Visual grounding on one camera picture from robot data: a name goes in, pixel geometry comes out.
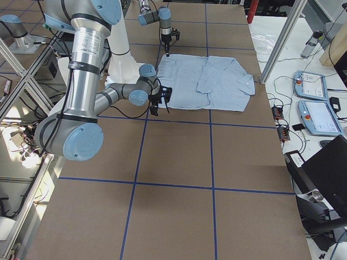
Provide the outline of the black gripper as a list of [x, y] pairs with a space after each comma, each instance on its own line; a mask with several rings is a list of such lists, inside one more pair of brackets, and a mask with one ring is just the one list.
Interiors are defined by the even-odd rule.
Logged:
[[164, 48], [166, 57], [170, 56], [170, 47], [179, 41], [180, 31], [174, 28], [160, 28], [159, 29], [159, 40], [161, 46]]
[[155, 95], [149, 95], [150, 113], [151, 115], [158, 116], [158, 105], [164, 101], [165, 108], [168, 114], [170, 114], [168, 103], [170, 102], [172, 94], [171, 87], [160, 86], [159, 92]]

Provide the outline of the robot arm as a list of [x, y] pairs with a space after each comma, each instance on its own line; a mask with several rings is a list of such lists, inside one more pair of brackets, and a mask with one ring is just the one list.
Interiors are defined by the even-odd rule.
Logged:
[[39, 123], [35, 141], [43, 152], [86, 161], [102, 147], [97, 116], [119, 100], [148, 105], [157, 115], [172, 89], [164, 87], [153, 65], [130, 53], [120, 1], [46, 1], [49, 27], [72, 33], [65, 97]]
[[165, 6], [156, 7], [154, 1], [138, 1], [140, 25], [145, 26], [159, 22], [159, 43], [164, 48], [167, 57], [170, 56], [170, 48], [180, 39], [180, 31], [171, 26], [171, 11]]

